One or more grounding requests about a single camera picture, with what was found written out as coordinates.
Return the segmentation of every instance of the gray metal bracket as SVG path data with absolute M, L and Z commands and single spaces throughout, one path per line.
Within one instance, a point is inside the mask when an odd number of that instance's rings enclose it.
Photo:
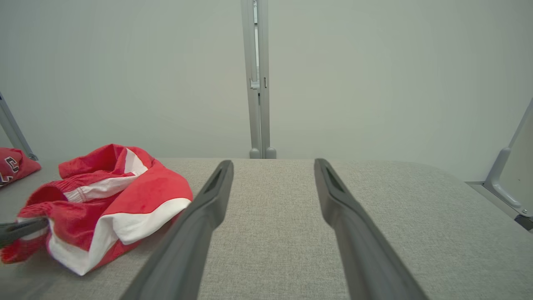
M 522 130 L 522 127 L 524 126 L 527 117 L 533 110 L 533 99 L 529 103 L 528 108 L 526 109 L 526 112 L 524 113 L 524 117 L 520 121 L 520 124 L 518 125 L 518 128 L 516 130 L 516 133 L 514 134 L 513 138 L 511 139 L 511 143 L 509 144 L 509 147 L 503 148 L 500 153 L 498 154 L 498 157 L 496 158 L 496 161 L 494 162 L 494 165 L 492 166 L 492 169 L 490 169 L 489 175 L 487 176 L 487 180 L 485 180 L 485 183 L 483 183 L 483 186 L 492 192 L 492 194 L 495 194 L 498 198 L 502 199 L 507 205 L 509 205 L 511 208 L 516 210 L 516 212 L 522 216 L 525 217 L 533 217 L 533 208 L 526 208 L 524 205 L 513 195 L 511 195 L 505 188 L 502 186 L 502 183 L 500 182 L 500 175 L 503 172 L 503 169 L 505 167 L 505 164 L 507 163 L 507 160 L 509 159 L 509 156 L 511 155 L 511 148 L 513 147 L 518 134 Z
M 274 147 L 268 147 L 266 153 L 266 159 L 273 160 L 276 158 L 276 149 Z
M 38 160 L 37 155 L 31 151 L 26 138 L 24 138 L 22 131 L 20 131 L 20 128 L 15 121 L 13 114 L 11 114 L 11 111 L 5 102 L 5 98 L 2 96 L 2 93 L 0 93 L 0 125 L 4 129 L 5 134 L 9 138 L 11 144 L 13 144 L 13 147 L 24 151 L 24 153 L 30 159 L 34 161 Z
M 257 148 L 252 148 L 250 150 L 250 158 L 251 159 L 260 159 L 261 158 L 261 151 Z
M 524 208 L 522 203 L 515 199 L 508 191 L 506 191 L 500 183 L 500 175 L 502 174 L 503 168 L 505 167 L 505 163 L 507 162 L 510 154 L 511 148 L 503 148 L 500 151 L 498 158 L 496 158 L 492 169 L 490 169 L 487 180 L 483 186 L 491 191 L 492 194 L 495 194 L 498 196 L 498 198 L 502 199 L 519 214 L 526 217 L 531 217 L 533 216 L 531 211 L 528 211 L 526 208 Z

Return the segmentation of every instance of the white stripe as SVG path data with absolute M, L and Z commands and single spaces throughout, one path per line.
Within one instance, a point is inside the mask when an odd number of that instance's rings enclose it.
M 63 193 L 69 202 L 81 203 L 92 199 L 111 197 L 128 187 L 138 176 L 148 171 L 141 159 L 130 149 L 126 149 L 126 163 L 124 173 L 133 173 L 133 176 L 106 178 L 101 181 L 81 186 L 73 191 Z
M 36 231 L 34 233 L 30 233 L 28 235 L 25 235 L 25 236 L 21 237 L 20 239 L 21 240 L 25 240 L 25 241 L 33 240 L 35 238 L 38 238 L 41 235 L 46 234 L 47 232 L 48 232 L 48 227 L 45 227 L 45 228 L 40 229 L 40 230 L 38 230 L 38 231 Z
M 38 219 L 38 218 L 44 218 L 46 216 L 42 216 L 42 217 L 31 217 L 31 218 L 21 218 L 21 217 L 18 217 L 17 218 L 17 223 L 22 223 L 22 222 L 26 222 L 26 221 L 30 221 L 30 220 L 35 220 L 35 219 Z
M 94 229 L 89 251 L 82 250 L 59 239 L 53 230 L 54 222 L 49 219 L 52 236 L 48 242 L 50 254 L 78 275 L 85 275 L 94 268 L 117 240 L 131 244 L 156 232 L 191 201 L 175 198 L 166 201 L 148 214 L 126 214 L 123 212 L 100 217 Z

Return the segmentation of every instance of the black tool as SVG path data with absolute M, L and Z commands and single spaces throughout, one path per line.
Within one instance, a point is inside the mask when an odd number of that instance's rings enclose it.
M 337 236 L 351 298 L 427 300 L 370 216 L 326 160 L 314 161 L 314 177 L 322 215 Z
M 11 245 L 14 241 L 28 234 L 48 227 L 46 218 L 37 218 L 20 223 L 0 224 L 0 249 Z

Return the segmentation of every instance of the gray table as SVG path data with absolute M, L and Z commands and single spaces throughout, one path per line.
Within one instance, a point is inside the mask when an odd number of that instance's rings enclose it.
M 160 159 L 198 193 L 220 159 Z M 322 219 L 311 160 L 233 160 L 225 221 L 214 232 L 200 299 L 346 299 L 335 234 Z M 476 191 L 433 167 L 331 162 L 431 299 L 531 298 L 533 237 Z M 57 162 L 0 190 L 11 222 Z M 163 230 L 114 262 L 79 277 L 42 251 L 0 266 L 5 290 L 42 299 L 114 299 Z

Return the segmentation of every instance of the gray wall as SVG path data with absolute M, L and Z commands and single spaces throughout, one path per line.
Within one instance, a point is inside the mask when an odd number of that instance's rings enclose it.
M 11 148 L 13 145 L 11 145 L 11 142 L 9 141 L 9 138 L 5 134 L 4 129 L 0 126 L 0 147 L 2 148 Z
M 270 1 L 271 145 L 485 180 L 533 97 L 532 16 L 529 0 Z
M 240 1 L 2 1 L 0 91 L 40 160 L 248 157 Z

